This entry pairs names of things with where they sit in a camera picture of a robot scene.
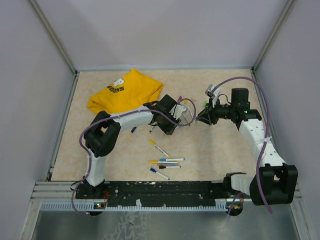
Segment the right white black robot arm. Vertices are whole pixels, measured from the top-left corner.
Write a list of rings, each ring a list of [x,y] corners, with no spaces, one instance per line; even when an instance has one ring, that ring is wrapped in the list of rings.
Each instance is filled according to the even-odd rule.
[[[207,125],[215,125],[220,119],[232,121],[245,138],[258,166],[255,176],[241,172],[226,174],[224,194],[235,198],[243,193],[250,196],[256,206],[290,204],[298,180],[296,166],[288,165],[265,137],[262,117],[258,110],[251,108],[248,89],[233,88],[231,102],[227,104],[220,103],[220,91],[215,85],[208,86],[205,94],[209,102],[196,117],[197,121]]]

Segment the yellow cap rainbow marker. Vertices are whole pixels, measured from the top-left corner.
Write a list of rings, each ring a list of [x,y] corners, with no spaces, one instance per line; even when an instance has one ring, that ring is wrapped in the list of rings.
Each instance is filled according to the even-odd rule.
[[[192,112],[191,108],[189,106],[187,106],[187,109],[189,111],[189,114],[190,114],[190,117],[191,117],[191,120],[194,124],[196,124],[196,120],[194,118],[194,113]]]

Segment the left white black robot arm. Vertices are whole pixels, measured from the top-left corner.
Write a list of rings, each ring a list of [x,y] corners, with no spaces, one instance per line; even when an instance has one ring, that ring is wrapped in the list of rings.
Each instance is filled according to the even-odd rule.
[[[166,135],[172,135],[181,123],[186,107],[169,95],[159,101],[147,102],[121,113],[100,111],[80,136],[80,145],[88,153],[87,172],[75,191],[76,199],[97,199],[104,195],[104,167],[107,155],[113,151],[119,134],[140,125],[155,125]]]

